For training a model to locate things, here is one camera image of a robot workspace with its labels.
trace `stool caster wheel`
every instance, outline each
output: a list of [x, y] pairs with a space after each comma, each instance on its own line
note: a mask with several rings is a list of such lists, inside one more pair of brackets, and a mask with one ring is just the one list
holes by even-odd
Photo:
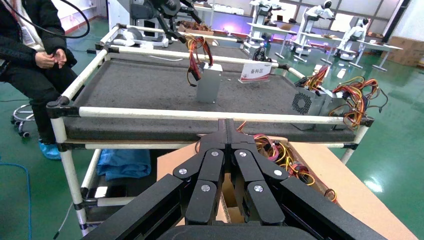
[[27, 131], [20, 131], [19, 132], [19, 136], [21, 136], [22, 138], [26, 139], [30, 137], [30, 133]]

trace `black pants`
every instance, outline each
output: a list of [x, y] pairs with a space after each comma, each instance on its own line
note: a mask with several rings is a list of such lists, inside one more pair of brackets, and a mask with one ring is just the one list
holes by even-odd
[[50, 69], [41, 69], [10, 64], [1, 78], [30, 99], [29, 104], [32, 106], [41, 141], [45, 144], [55, 143], [46, 104], [56, 101], [77, 78], [77, 74], [66, 65], [61, 69], [57, 65]]

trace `cardboard sheet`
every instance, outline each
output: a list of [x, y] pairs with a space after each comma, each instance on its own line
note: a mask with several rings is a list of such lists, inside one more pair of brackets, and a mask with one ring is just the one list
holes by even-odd
[[290, 142], [293, 154], [321, 182], [337, 191], [337, 203], [346, 212], [389, 240], [418, 238], [327, 147]]
[[[283, 143], [287, 139], [270, 137]], [[389, 240], [417, 240], [418, 238], [324, 145], [289, 142], [292, 152], [329, 188], [337, 191], [337, 204], [352, 216]], [[195, 144], [161, 156], [157, 159], [157, 179], [172, 174], [174, 168], [196, 154]], [[226, 174], [222, 186], [224, 195], [231, 192]], [[221, 196], [217, 220], [231, 223], [243, 221], [234, 196]]]
[[[173, 151], [171, 153], [168, 153], [166, 155], [160, 156], [157, 158], [157, 180], [163, 178], [167, 174], [173, 173], [173, 170], [178, 167], [180, 164], [191, 158], [196, 154], [195, 152], [195, 143], [183, 147], [179, 150]], [[222, 201], [224, 199], [221, 197], [221, 201], [219, 202], [218, 206], [218, 214], [216, 216], [217, 221], [223, 221], [224, 223], [228, 223], [226, 217], [226, 212], [224, 211], [224, 202]], [[177, 224], [177, 226], [184, 225], [185, 220], [184, 218]]]

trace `person's hand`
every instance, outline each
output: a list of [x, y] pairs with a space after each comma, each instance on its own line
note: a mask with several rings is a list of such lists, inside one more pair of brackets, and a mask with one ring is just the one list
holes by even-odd
[[65, 51], [60, 48], [56, 50], [56, 53], [54, 54], [54, 60], [55, 63], [59, 65], [59, 69], [61, 69], [67, 61]]
[[55, 65], [53, 54], [48, 55], [45, 52], [37, 52], [35, 54], [35, 63], [41, 69], [51, 69]]

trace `stool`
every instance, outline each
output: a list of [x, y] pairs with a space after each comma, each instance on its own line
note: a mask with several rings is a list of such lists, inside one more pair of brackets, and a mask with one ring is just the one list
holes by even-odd
[[24, 131], [25, 122], [34, 122], [34, 114], [32, 110], [26, 110], [30, 108], [30, 104], [22, 105], [13, 111], [13, 115], [10, 118], [10, 123], [18, 129], [18, 134], [22, 138], [29, 138], [30, 133]]

